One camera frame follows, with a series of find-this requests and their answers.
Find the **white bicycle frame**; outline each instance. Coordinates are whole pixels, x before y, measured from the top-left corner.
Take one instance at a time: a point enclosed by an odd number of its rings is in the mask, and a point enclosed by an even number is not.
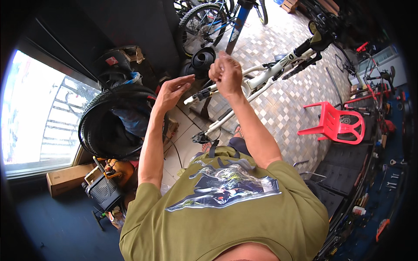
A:
[[[245,71],[242,72],[242,76],[246,76],[249,73],[252,73],[254,71],[263,71],[261,75],[253,78],[253,79],[244,79],[242,80],[241,87],[244,92],[245,97],[249,102],[252,102],[254,99],[256,99],[260,94],[265,92],[273,83],[276,82],[276,80],[273,79],[274,76],[280,74],[280,77],[283,76],[285,73],[289,72],[293,68],[295,68],[297,65],[299,65],[301,62],[306,61],[309,59],[312,55],[314,55],[316,52],[312,49],[307,50],[305,53],[303,53],[300,57],[297,57],[294,53],[294,51],[290,52],[288,55],[286,55],[283,59],[281,59],[277,64],[272,66],[271,68],[266,68],[263,65],[254,66],[251,67]],[[258,87],[265,83],[265,86],[258,89]],[[218,89],[216,84],[211,85],[208,87],[210,91],[210,96],[213,96],[214,94],[218,94]],[[184,101],[184,104],[190,104],[190,103],[197,103],[199,102],[199,99],[193,98],[192,96],[189,97]],[[205,132],[205,135],[208,135],[216,130],[218,130],[225,122],[227,122],[232,116],[234,116],[234,111],[231,111],[228,115],[226,115],[223,119],[217,120],[214,123],[212,123],[209,126],[209,129]]]

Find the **checkered tile floor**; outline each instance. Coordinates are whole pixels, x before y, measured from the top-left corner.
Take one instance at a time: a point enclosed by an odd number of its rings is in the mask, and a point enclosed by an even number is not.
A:
[[[251,11],[232,54],[243,69],[272,62],[274,55],[289,53],[311,37],[308,30],[309,20],[301,13],[297,11],[296,14],[288,14],[273,1],[267,1],[266,5],[269,24],[262,26],[257,13]],[[225,49],[230,32],[231,30],[226,32],[216,51]],[[304,136],[296,134],[298,130],[315,127],[319,123],[320,106],[304,109],[303,105],[320,101],[328,101],[332,105],[339,103],[326,67],[334,77],[343,101],[349,97],[347,72],[342,73],[335,64],[334,55],[343,57],[342,53],[331,44],[321,54],[323,58],[316,63],[316,66],[310,66],[288,80],[279,79],[251,103],[261,122],[274,136],[285,161],[293,164],[309,160],[306,164],[296,166],[299,172],[315,170],[331,144],[327,140],[317,141],[319,134]],[[184,106],[182,103],[198,90],[191,88],[178,105],[199,128],[206,130],[210,123],[191,113],[189,106]],[[203,103],[204,101],[193,106],[200,109]],[[222,96],[214,96],[209,104],[209,116],[217,119],[228,108],[229,105]],[[223,125],[220,144],[228,143],[237,123],[237,118],[233,117]],[[213,133],[211,138],[216,138],[218,134],[218,132]]]

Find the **wooden crate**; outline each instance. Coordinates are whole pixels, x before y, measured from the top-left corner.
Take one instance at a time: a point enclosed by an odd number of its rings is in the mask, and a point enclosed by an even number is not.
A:
[[[294,13],[298,4],[299,0],[284,0],[280,7],[282,7],[288,13]]]

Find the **bicycle saddle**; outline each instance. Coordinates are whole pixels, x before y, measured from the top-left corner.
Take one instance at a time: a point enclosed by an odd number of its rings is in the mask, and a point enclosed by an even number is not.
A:
[[[281,59],[283,59],[283,58],[285,58],[285,56],[287,55],[287,53],[282,53],[282,54],[279,54],[279,55],[275,55],[274,56],[274,60],[276,61],[276,62],[278,62],[278,61],[280,61]]]

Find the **cardboard box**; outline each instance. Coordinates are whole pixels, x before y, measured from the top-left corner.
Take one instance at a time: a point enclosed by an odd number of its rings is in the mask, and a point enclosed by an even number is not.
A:
[[[96,164],[90,163],[47,173],[46,181],[48,182],[49,193],[52,197],[55,197],[81,186],[86,174],[92,171],[95,166]]]

